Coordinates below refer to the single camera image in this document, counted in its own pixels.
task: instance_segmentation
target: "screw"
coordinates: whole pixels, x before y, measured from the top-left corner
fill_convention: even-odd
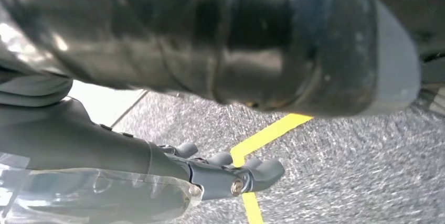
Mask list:
[[[241,179],[237,178],[233,183],[232,187],[230,188],[233,196],[239,196],[242,193],[242,187],[244,186],[244,183]]]

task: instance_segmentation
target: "floor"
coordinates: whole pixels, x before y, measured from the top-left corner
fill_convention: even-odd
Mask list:
[[[115,126],[157,144],[229,151],[285,116],[149,92]],[[258,193],[264,223],[445,223],[445,118],[412,106],[384,116],[312,119],[253,153],[285,177]],[[248,223],[241,198],[203,202],[171,223]]]

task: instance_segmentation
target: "transparent plastic cover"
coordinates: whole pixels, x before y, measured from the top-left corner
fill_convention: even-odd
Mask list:
[[[0,223],[157,223],[197,205],[187,181],[102,169],[28,170],[0,153]]]

